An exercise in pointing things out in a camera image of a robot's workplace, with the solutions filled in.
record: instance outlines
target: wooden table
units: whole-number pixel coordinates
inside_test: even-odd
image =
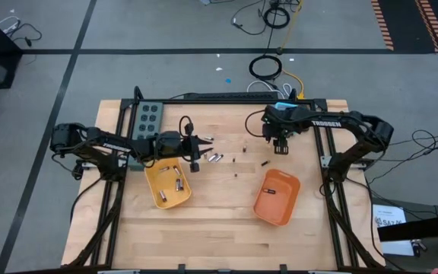
[[[103,100],[96,126],[114,132],[119,100]],[[248,114],[262,105],[168,104],[163,113],[162,131],[177,130],[183,115],[192,118],[199,136],[214,136],[214,151],[224,154],[218,163],[199,161],[201,171],[186,177],[192,197],[174,209],[155,207],[143,172],[129,171],[125,182],[114,269],[271,269],[286,263],[288,269],[337,269],[313,130],[289,139],[289,155],[274,155],[264,139],[250,136],[244,128]],[[348,110],[345,100],[328,100],[329,111]],[[125,119],[125,129],[129,113]],[[261,132],[260,115],[249,120],[252,132]],[[355,143],[344,129],[333,129],[338,151]],[[242,147],[247,145],[247,152]],[[263,161],[271,163],[262,167]],[[292,219],[287,226],[275,227],[252,212],[256,193],[265,172],[277,168],[302,183]],[[363,172],[351,170],[348,176],[365,182]],[[86,171],[82,191],[99,177],[96,169]],[[104,182],[82,196],[74,213],[62,259],[71,262],[96,230]],[[384,264],[371,243],[370,201],[366,189],[345,182],[351,225],[365,248]],[[344,264],[349,265],[344,234],[339,228]],[[380,242],[375,229],[375,243]],[[100,262],[104,262],[108,235],[103,238]]]

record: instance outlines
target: yellow cable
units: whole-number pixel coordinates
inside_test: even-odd
[[[297,80],[300,83],[300,93],[297,95],[297,99],[305,99],[305,96],[303,94],[303,82],[300,78],[298,78],[298,76],[296,76],[295,74],[289,73],[286,70],[282,69],[282,72],[292,78],[294,78],[295,80]]]
[[[295,21],[297,20],[297,15],[300,13],[300,9],[302,9],[302,5],[303,5],[303,0],[300,0],[299,4],[297,6],[297,10],[295,11],[294,17],[292,18],[290,26],[288,27],[287,36],[285,37],[283,45],[281,45],[281,49],[285,48],[285,46],[288,43],[288,40],[290,39],[290,32],[292,30],[292,27],[295,25]]]

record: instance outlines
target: black metal frame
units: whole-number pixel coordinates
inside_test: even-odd
[[[124,118],[125,118],[125,112],[127,111],[127,109],[131,106],[131,116],[130,116],[130,122],[129,122],[129,127],[128,127],[128,137],[131,137],[132,135],[132,131],[133,131],[133,126],[135,124],[135,116],[136,116],[136,112],[137,112],[137,108],[138,108],[138,103],[142,101],[142,102],[161,102],[163,104],[276,104],[278,102],[284,102],[284,103],[290,103],[290,104],[298,104],[298,105],[303,105],[306,106],[308,108],[310,108],[311,110],[327,110],[327,102],[326,99],[311,99],[311,100],[237,100],[236,98],[233,100],[228,100],[228,99],[220,99],[220,100],[211,100],[211,99],[207,99],[207,100],[201,100],[201,99],[194,99],[194,100],[170,100],[170,99],[166,99],[166,100],[160,100],[160,99],[156,99],[156,100],[146,100],[142,97],[141,92],[138,91],[138,96],[137,96],[137,91],[135,90],[135,99],[122,99],[121,104],[120,104],[120,108],[119,108],[119,116],[118,116],[118,124],[116,126],[116,134],[121,134],[122,132],[122,128],[124,126]],[[320,128],[318,127],[314,127],[314,136],[315,136],[315,140],[316,140],[316,147],[317,147],[317,152],[319,154],[319,168],[321,168],[322,163],[321,163],[321,157],[325,156],[324,153],[324,145],[322,143],[322,137],[321,137],[321,132],[320,132]],[[325,133],[327,136],[327,142],[328,142],[328,149],[329,149],[329,153],[331,155],[333,155],[336,150],[335,150],[335,143],[334,143],[334,137],[332,135],[332,131],[327,128],[325,129]],[[323,172],[321,172],[322,174],[322,182],[323,182],[323,186],[324,186],[324,191],[325,193],[329,193],[330,189],[329,189],[329,179],[325,176],[325,174]],[[118,189],[116,191],[116,198],[115,201],[118,200],[119,202],[122,201],[122,194],[123,194],[123,190],[124,190],[124,186],[125,186],[125,180],[121,180],[118,181]],[[104,188],[104,193],[103,193],[103,200],[101,203],[101,209],[100,209],[100,216],[99,216],[99,220],[98,220],[98,230],[101,228],[102,224],[103,224],[103,220],[108,216],[108,214],[110,214],[110,212],[108,211],[109,208],[109,203],[110,203],[110,195],[111,195],[111,191],[113,188],[113,184],[114,182],[111,181],[107,181],[105,188]],[[346,197],[344,194],[344,187],[342,186],[342,184],[338,184],[336,185],[337,188],[337,192],[338,192],[338,198],[339,198],[339,208],[342,214],[343,219],[346,221],[346,223],[348,224],[348,227],[351,227],[351,223],[350,223],[350,219],[349,219],[349,213],[348,213],[348,206],[346,203]],[[332,197],[329,197],[328,195],[325,195],[325,201],[326,204],[329,203],[329,199],[332,199]],[[98,239],[97,245],[94,248],[94,251],[92,253],[91,259],[90,259],[90,265],[89,266],[64,266],[64,268],[62,269],[46,269],[46,270],[39,270],[36,272],[20,272],[20,273],[33,273],[33,274],[53,274],[53,273],[67,273],[67,272],[72,272],[72,273],[97,273],[98,270],[104,270],[104,269],[112,269],[112,264],[113,264],[113,255],[114,255],[114,249],[115,249],[115,245],[116,245],[116,238],[117,238],[117,231],[118,231],[118,224],[119,224],[119,213],[121,210],[121,205],[119,204],[119,206],[117,207],[117,214],[115,212],[113,212],[113,214],[115,214],[113,221],[111,223],[111,228],[110,228],[110,235],[109,235],[109,243],[107,246],[107,250],[106,250],[106,260],[104,265],[99,265],[99,257],[100,257],[100,248],[101,248],[101,239]],[[352,246],[352,244],[347,241],[348,244],[348,250],[349,250],[349,257],[350,257],[350,261],[351,261],[351,265],[350,266],[346,266],[344,264],[344,257],[342,254],[342,250],[341,250],[341,242],[340,242],[340,238],[339,238],[339,233],[338,233],[338,224],[336,223],[336,221],[333,219],[333,217],[329,214],[329,224],[330,224],[330,228],[331,228],[331,236],[332,236],[332,245],[334,248],[334,252],[335,252],[335,261],[336,261],[336,265],[338,268],[338,271],[348,271],[351,273],[367,273],[367,272],[371,272],[371,273],[413,273],[413,272],[402,272],[402,271],[394,271],[394,270],[390,270],[390,269],[368,269],[368,268],[361,268],[359,267],[359,263],[357,260],[357,254],[356,251],[354,249],[354,247]],[[181,264],[178,265],[177,270],[161,270],[161,269],[149,269],[149,270],[140,270],[140,273],[212,273],[212,272],[228,272],[228,273],[308,273],[309,271],[303,271],[303,270],[298,270],[298,271],[291,271],[291,270],[287,270],[287,266],[286,265],[280,265],[279,266],[279,271],[278,270],[262,270],[262,271],[258,271],[258,270],[186,270],[185,271],[185,265]]]

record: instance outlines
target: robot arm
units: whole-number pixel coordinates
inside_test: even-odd
[[[74,154],[79,162],[92,163],[99,168],[108,180],[119,180],[124,177],[124,168],[118,165],[119,159],[109,155],[97,147],[110,148],[114,151],[129,153],[136,161],[144,163],[165,158],[183,157],[189,161],[191,172],[199,171],[195,162],[201,155],[212,148],[199,150],[199,145],[211,143],[192,135],[192,122],[185,126],[186,135],[178,132],[163,132],[146,139],[129,139],[97,127],[84,127],[78,123],[59,124],[54,127],[50,141],[50,150],[60,157]]]
[[[292,132],[301,133],[311,126],[347,129],[357,143],[346,152],[332,155],[328,164],[328,177],[337,182],[345,180],[349,167],[370,152],[388,148],[393,127],[376,116],[365,116],[357,111],[349,113],[316,112],[302,107],[277,110],[267,106],[263,114],[262,133],[270,142],[273,139],[275,154],[287,155],[287,138]]]

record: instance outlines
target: blue object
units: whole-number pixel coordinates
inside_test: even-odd
[[[286,110],[288,107],[298,107],[295,104],[287,104],[287,103],[276,103],[275,109],[277,110]]]

